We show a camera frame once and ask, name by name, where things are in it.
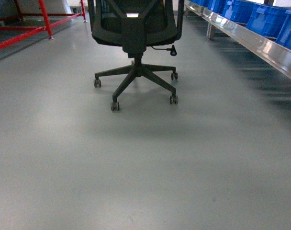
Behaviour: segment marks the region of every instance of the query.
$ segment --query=office chair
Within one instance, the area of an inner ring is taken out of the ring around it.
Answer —
[[[177,25],[173,15],[172,0],[93,0],[89,2],[92,37],[97,43],[108,46],[122,46],[129,58],[129,66],[95,73],[94,86],[101,87],[99,77],[127,74],[112,95],[111,110],[119,111],[117,98],[136,78],[144,76],[161,87],[171,91],[170,104],[179,99],[176,89],[154,74],[154,71],[171,70],[171,79],[178,79],[176,67],[142,64],[141,59],[147,46],[172,44],[181,37],[184,0],[179,0]],[[174,46],[166,49],[176,55]]]

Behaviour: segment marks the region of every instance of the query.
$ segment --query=red metal frame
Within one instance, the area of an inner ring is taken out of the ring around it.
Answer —
[[[14,0],[16,8],[17,8],[17,12],[18,15],[15,16],[11,16],[11,17],[6,17],[6,18],[1,18],[0,22],[5,21],[5,20],[11,20],[11,19],[15,19],[15,18],[20,18],[23,19],[24,16],[43,16],[44,20],[45,20],[45,26],[39,26],[39,27],[34,27],[34,26],[26,26],[26,27],[21,27],[21,26],[0,26],[0,30],[2,31],[27,31],[26,33],[23,33],[19,36],[13,37],[11,39],[8,39],[4,42],[0,43],[0,49],[3,49],[5,47],[8,47],[14,43],[20,42],[28,37],[31,37],[39,32],[42,31],[47,31],[49,34],[49,39],[53,40],[53,32],[52,32],[52,28],[61,25],[65,22],[68,22],[74,18],[83,16],[84,18],[84,22],[86,21],[86,14],[85,14],[85,7],[84,7],[84,2],[83,0],[81,0],[81,6],[82,6],[82,13],[77,13],[77,14],[65,14],[65,13],[47,13],[46,11],[46,7],[45,7],[45,2],[44,0],[38,0],[39,4],[40,4],[40,8],[42,11],[42,14],[39,13],[22,13],[19,7],[19,4],[17,2],[17,0]],[[60,21],[57,21],[55,23],[50,23],[49,20],[49,16],[66,16],[65,19],[62,19]]]

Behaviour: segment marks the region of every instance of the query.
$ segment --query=metal shelf edge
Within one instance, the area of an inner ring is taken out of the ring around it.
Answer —
[[[188,1],[186,9],[200,15],[200,8]],[[207,8],[203,8],[201,16],[216,28],[227,34],[271,66],[291,79],[291,50],[258,35],[245,27],[232,22]]]

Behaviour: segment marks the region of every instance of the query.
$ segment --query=metal shelf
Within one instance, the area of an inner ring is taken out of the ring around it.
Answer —
[[[218,28],[245,48],[259,56],[271,66],[291,79],[291,50],[258,35],[244,26],[232,22],[221,15],[190,1],[185,2],[186,10],[192,11],[209,22],[207,36],[214,36],[214,28]]]
[[[59,26],[63,23],[66,23],[74,18],[83,16],[84,17],[84,22],[86,21],[86,13],[85,13],[85,7],[83,1],[81,1],[81,7],[82,7],[82,12],[83,13],[74,13],[74,14],[65,14],[65,13],[47,13],[46,6],[45,6],[45,1],[44,0],[38,0],[40,9],[42,14],[37,14],[37,13],[22,13],[20,6],[18,4],[17,0],[14,0],[15,6],[17,8],[18,14],[15,16],[7,17],[7,18],[0,18],[0,22],[5,21],[5,20],[12,20],[12,19],[20,19],[21,21],[24,20],[25,16],[42,16],[45,21],[45,26],[0,26],[0,31],[25,31],[25,33],[20,34],[18,36],[12,37],[10,39],[7,39],[3,42],[0,42],[0,50],[3,48],[6,48],[8,46],[11,46],[12,44],[15,44],[17,42],[20,42],[26,38],[29,38],[31,36],[34,36],[35,34],[42,32],[42,31],[47,31],[49,34],[49,39],[53,40],[53,31],[52,28]],[[65,17],[65,19],[62,19],[60,21],[50,23],[49,16],[57,16],[57,17]]]

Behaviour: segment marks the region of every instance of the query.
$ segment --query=blue plastic bin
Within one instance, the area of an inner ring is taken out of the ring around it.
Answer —
[[[247,23],[255,3],[245,0],[228,1],[222,16],[236,23]]]
[[[210,0],[208,3],[208,9],[214,13],[222,14],[225,4],[229,0]]]
[[[287,14],[282,7],[256,4],[246,27],[266,37],[277,37],[285,22]]]
[[[286,11],[287,17],[276,42],[291,49],[291,11]]]
[[[200,6],[208,6],[209,0],[191,0],[192,2],[200,5]]]
[[[208,7],[209,0],[198,0],[197,4],[200,6]]]

